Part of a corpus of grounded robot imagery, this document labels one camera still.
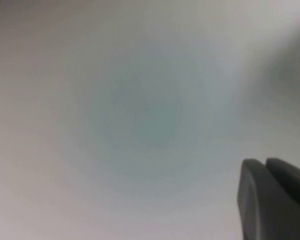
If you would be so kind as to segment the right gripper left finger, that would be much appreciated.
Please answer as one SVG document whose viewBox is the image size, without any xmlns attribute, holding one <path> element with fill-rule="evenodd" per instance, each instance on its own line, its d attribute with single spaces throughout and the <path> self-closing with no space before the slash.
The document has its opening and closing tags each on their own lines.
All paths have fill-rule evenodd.
<svg viewBox="0 0 300 240">
<path fill-rule="evenodd" d="M 242 236 L 244 240 L 270 240 L 273 236 L 273 175 L 269 160 L 261 163 L 247 158 L 241 163 L 237 191 Z"/>
</svg>

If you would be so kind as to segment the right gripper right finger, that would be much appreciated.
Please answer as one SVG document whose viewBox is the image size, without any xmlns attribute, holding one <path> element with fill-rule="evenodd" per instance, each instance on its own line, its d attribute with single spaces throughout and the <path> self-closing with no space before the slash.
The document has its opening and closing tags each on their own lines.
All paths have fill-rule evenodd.
<svg viewBox="0 0 300 240">
<path fill-rule="evenodd" d="M 300 168 L 279 158 L 268 158 L 266 168 L 279 184 L 284 195 L 278 198 L 282 207 L 283 239 L 300 240 Z"/>
</svg>

